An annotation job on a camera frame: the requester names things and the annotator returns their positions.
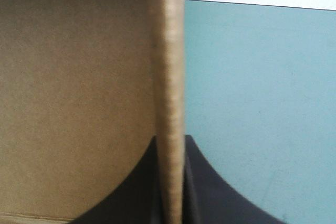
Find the curved black edge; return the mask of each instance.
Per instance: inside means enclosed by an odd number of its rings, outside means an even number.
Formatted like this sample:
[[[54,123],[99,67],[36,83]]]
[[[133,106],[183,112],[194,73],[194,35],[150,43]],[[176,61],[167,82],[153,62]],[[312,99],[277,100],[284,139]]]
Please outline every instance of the curved black edge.
[[[194,186],[201,223],[284,224],[244,198],[226,183],[198,149],[193,138],[185,138],[186,180]]]
[[[211,167],[191,136],[185,137],[184,224],[284,224],[245,199]],[[109,196],[71,224],[161,224],[155,138]]]
[[[128,177],[103,201],[70,224],[160,224],[155,139]]]

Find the brown cardboard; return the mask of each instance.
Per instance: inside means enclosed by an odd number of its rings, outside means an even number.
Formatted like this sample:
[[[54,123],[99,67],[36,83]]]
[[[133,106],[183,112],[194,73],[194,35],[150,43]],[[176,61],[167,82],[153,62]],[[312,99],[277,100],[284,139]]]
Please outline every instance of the brown cardboard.
[[[145,0],[0,0],[0,213],[74,218],[126,177],[154,134],[148,33]]]

